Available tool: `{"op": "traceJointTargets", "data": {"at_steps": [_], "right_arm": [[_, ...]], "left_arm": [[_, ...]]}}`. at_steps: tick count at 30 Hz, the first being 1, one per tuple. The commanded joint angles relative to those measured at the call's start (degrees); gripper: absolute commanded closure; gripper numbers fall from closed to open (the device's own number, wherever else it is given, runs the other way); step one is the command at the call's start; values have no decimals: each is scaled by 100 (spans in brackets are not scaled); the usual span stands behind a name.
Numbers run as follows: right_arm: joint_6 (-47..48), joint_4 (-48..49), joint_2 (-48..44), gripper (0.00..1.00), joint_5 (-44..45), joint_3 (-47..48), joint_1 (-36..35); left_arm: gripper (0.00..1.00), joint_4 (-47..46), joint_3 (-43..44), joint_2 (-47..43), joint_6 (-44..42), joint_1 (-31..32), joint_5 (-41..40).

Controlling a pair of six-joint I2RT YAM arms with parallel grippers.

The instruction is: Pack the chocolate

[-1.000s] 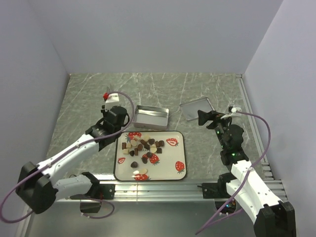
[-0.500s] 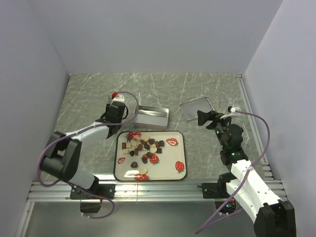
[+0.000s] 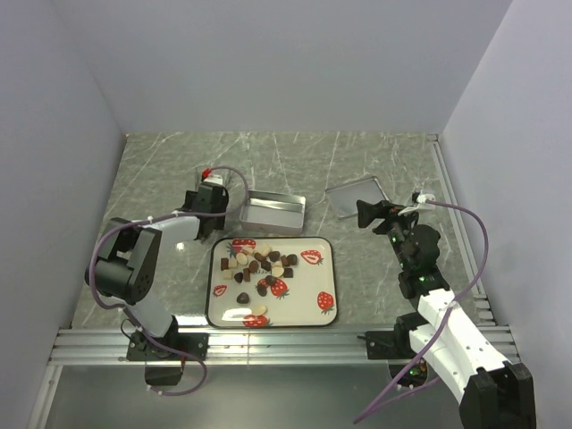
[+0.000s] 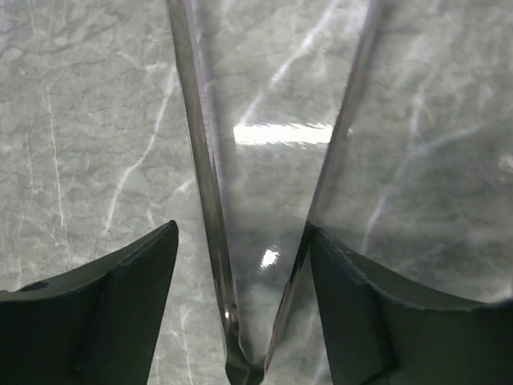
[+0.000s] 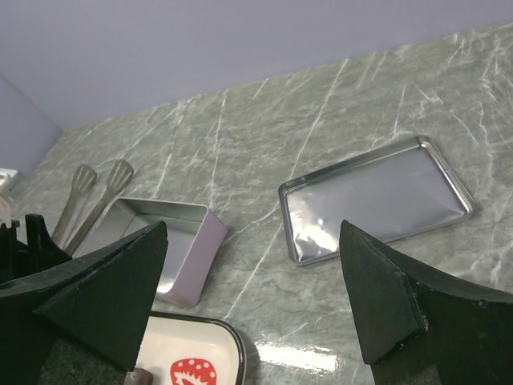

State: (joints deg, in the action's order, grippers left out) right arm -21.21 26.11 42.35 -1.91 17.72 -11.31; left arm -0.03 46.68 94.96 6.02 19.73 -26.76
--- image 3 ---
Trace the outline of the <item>dark heart chocolate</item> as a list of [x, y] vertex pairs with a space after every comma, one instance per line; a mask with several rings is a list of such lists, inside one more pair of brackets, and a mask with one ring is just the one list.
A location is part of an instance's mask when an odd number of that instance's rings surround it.
[[242, 292], [241, 294], [238, 295], [236, 301], [238, 304], [246, 305], [250, 302], [250, 297], [247, 294], [247, 292]]

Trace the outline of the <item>white oval chocolate front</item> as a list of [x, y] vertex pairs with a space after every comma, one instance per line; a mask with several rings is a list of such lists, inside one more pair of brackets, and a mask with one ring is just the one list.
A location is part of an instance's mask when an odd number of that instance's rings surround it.
[[264, 315], [267, 311], [267, 307], [264, 305], [259, 305], [256, 307], [253, 307], [251, 310], [251, 314], [254, 316], [260, 316], [260, 315]]

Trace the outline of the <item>metal serving tongs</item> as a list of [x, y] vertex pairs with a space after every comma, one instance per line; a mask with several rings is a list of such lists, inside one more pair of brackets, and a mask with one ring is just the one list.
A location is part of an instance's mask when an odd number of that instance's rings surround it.
[[195, 190], [198, 190], [199, 185], [203, 182], [228, 188], [231, 183], [231, 174], [229, 172], [210, 172], [209, 170], [196, 169], [194, 172]]

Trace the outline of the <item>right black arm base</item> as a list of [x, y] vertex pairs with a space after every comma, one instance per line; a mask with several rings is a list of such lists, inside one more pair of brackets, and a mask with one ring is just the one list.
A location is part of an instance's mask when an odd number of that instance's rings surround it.
[[[398, 343], [393, 331], [366, 331], [360, 337], [366, 344], [368, 360], [387, 360], [390, 378], [396, 376], [416, 353], [408, 346]], [[427, 382], [428, 369], [423, 359], [418, 360], [398, 381], [397, 389], [413, 390]]]

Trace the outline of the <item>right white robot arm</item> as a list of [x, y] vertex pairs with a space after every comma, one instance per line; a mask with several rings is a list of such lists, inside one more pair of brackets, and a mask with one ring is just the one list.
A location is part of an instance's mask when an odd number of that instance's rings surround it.
[[382, 200], [357, 202], [360, 228], [373, 221], [376, 235], [391, 243], [400, 263], [400, 290], [413, 312], [397, 319], [393, 345], [411, 357], [384, 389], [356, 417], [365, 420], [391, 404], [387, 394], [420, 361], [425, 361], [455, 397], [466, 428], [535, 428], [533, 376], [523, 363], [513, 363], [488, 341], [460, 301], [471, 291], [454, 292], [438, 266], [440, 233], [421, 224], [421, 212], [439, 206], [434, 195], [416, 193], [410, 206]]

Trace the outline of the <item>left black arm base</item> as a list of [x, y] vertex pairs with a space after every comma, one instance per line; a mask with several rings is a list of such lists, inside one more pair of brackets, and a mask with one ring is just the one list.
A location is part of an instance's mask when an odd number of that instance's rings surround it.
[[[207, 333], [173, 333], [156, 339], [135, 331], [130, 336], [125, 360], [145, 365], [147, 388], [166, 397], [178, 397], [198, 391], [206, 381]], [[201, 373], [198, 381], [185, 390], [176, 390], [182, 382], [187, 364], [196, 363]]]

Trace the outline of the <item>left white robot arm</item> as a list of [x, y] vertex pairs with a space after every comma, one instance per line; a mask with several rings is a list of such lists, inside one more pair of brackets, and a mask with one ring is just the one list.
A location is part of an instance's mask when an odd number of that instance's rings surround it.
[[115, 217], [107, 224], [108, 238], [98, 246], [85, 280], [98, 295], [113, 299], [133, 324], [128, 360], [205, 355], [207, 337], [180, 333], [176, 317], [161, 304], [152, 286], [160, 253], [222, 230], [228, 203], [227, 189], [207, 181], [186, 192], [180, 209], [155, 223]]

